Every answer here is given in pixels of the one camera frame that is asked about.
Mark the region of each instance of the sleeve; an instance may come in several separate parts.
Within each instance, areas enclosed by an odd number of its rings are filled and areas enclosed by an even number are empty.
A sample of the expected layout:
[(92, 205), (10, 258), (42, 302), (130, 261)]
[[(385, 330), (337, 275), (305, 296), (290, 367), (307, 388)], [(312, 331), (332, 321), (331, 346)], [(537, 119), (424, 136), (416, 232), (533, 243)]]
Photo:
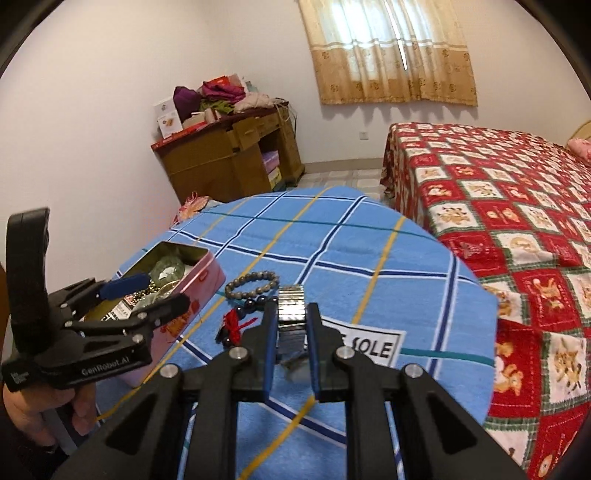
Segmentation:
[(0, 382), (0, 478), (48, 480), (66, 459), (61, 450), (49, 452), (39, 447), (12, 423), (4, 407)]

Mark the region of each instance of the pile of clothes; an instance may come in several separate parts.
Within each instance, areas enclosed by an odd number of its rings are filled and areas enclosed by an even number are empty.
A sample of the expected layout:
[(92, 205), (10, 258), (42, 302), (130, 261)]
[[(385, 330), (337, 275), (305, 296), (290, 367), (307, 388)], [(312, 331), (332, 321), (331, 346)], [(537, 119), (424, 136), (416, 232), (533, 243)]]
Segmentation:
[(240, 113), (249, 108), (269, 108), (273, 106), (271, 98), (258, 92), (245, 92), (239, 82), (232, 82), (224, 76), (203, 82), (197, 90), (187, 87), (174, 89), (174, 104), (178, 110), (181, 123), (191, 118), (196, 112), (211, 109), (224, 115)]

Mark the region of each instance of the red tassel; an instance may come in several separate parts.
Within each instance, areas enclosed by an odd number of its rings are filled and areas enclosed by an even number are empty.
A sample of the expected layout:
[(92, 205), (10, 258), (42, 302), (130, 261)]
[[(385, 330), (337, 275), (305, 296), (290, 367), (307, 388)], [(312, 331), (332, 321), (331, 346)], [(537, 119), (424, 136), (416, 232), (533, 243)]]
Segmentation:
[(249, 325), (255, 323), (258, 320), (257, 317), (247, 320), (242, 325), (239, 325), (238, 314), (236, 309), (230, 310), (227, 314), (223, 316), (224, 326), (228, 329), (229, 339), (233, 345), (240, 345), (240, 340), (242, 335), (240, 334), (240, 330), (248, 327)]

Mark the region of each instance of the purple box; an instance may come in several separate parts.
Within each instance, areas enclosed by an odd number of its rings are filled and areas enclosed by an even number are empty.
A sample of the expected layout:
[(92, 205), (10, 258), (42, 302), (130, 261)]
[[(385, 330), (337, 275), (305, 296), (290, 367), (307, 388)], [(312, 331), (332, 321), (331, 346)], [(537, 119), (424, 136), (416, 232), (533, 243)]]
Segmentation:
[(262, 155), (262, 162), (265, 166), (267, 174), (271, 173), (279, 166), (279, 152), (274, 150), (272, 152), (264, 152)]

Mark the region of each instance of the beige floral curtain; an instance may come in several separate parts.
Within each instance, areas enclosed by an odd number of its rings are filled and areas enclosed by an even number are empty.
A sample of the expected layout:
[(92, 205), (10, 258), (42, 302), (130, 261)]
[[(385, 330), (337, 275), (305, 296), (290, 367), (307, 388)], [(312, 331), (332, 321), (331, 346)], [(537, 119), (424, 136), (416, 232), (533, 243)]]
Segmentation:
[(299, 3), (323, 104), (478, 104), (451, 0)]

